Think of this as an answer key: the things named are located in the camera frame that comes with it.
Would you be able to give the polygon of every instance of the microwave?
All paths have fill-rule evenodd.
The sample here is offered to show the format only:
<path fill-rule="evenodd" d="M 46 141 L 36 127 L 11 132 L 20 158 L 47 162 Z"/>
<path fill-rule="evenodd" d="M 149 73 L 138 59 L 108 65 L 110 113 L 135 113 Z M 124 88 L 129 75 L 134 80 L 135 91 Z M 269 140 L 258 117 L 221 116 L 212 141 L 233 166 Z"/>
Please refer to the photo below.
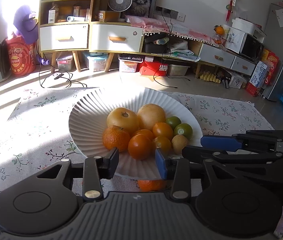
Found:
<path fill-rule="evenodd" d="M 257 63 L 261 58 L 264 45 L 250 34 L 230 27 L 225 48 Z"/>

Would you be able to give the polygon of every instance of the cat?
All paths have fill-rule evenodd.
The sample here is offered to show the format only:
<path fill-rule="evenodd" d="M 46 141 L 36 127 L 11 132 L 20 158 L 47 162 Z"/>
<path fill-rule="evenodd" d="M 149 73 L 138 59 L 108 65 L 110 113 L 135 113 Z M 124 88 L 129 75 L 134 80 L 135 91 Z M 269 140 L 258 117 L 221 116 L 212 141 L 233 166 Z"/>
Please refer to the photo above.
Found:
<path fill-rule="evenodd" d="M 150 0 L 133 0 L 127 14 L 148 17 L 150 8 Z"/>

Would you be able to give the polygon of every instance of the table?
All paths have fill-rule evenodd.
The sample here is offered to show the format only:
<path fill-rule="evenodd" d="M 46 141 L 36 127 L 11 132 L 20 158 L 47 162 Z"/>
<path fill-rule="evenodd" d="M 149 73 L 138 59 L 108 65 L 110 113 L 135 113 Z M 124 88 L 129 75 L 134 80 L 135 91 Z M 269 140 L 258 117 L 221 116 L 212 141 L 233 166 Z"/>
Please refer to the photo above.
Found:
<path fill-rule="evenodd" d="M 68 131 L 68 116 L 84 89 L 26 90 L 0 131 L 0 192 L 52 163 L 69 158 L 83 162 Z M 166 93 L 181 102 L 198 120 L 204 134 L 232 135 L 246 130 L 270 130 L 271 125 L 249 102 L 180 93 Z M 73 192 L 81 195 L 82 179 Z M 114 176 L 101 180 L 109 191 L 139 191 L 137 181 Z M 192 195 L 201 192 L 192 180 Z"/>

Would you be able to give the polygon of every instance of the pink cloth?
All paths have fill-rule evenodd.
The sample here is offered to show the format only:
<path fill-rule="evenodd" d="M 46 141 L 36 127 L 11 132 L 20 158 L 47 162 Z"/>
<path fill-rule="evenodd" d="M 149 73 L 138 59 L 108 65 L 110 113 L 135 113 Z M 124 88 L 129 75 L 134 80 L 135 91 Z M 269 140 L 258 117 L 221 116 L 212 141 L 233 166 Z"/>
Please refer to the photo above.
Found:
<path fill-rule="evenodd" d="M 158 33 L 158 32 L 165 32 L 170 33 L 169 28 L 171 28 L 170 22 L 166 21 L 169 28 L 167 27 L 165 21 L 146 18 L 146 17 L 138 17 L 138 16 L 131 16 L 126 15 L 130 20 L 130 23 L 133 27 L 140 27 L 144 28 L 144 33 Z M 190 28 L 187 28 L 183 25 L 174 23 L 171 34 L 196 39 L 198 41 L 207 42 L 213 46 L 217 45 L 214 43 L 213 39 L 206 34 L 198 33 Z"/>

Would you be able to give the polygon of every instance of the white drawer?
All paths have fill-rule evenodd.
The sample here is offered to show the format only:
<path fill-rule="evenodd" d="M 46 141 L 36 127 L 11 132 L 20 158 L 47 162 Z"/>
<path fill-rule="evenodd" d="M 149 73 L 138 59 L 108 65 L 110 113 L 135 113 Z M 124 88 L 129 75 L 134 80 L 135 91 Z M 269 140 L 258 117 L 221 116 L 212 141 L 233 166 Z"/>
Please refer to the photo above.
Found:
<path fill-rule="evenodd" d="M 251 76 L 255 66 L 256 65 L 254 63 L 236 56 L 230 69 Z"/>
<path fill-rule="evenodd" d="M 203 44 L 199 57 L 201 61 L 209 62 L 225 68 L 230 68 L 235 55 L 207 44 Z"/>
<path fill-rule="evenodd" d="M 139 52 L 143 28 L 92 24 L 89 51 L 111 50 Z"/>
<path fill-rule="evenodd" d="M 40 49 L 86 49 L 88 24 L 64 24 L 40 28 Z"/>

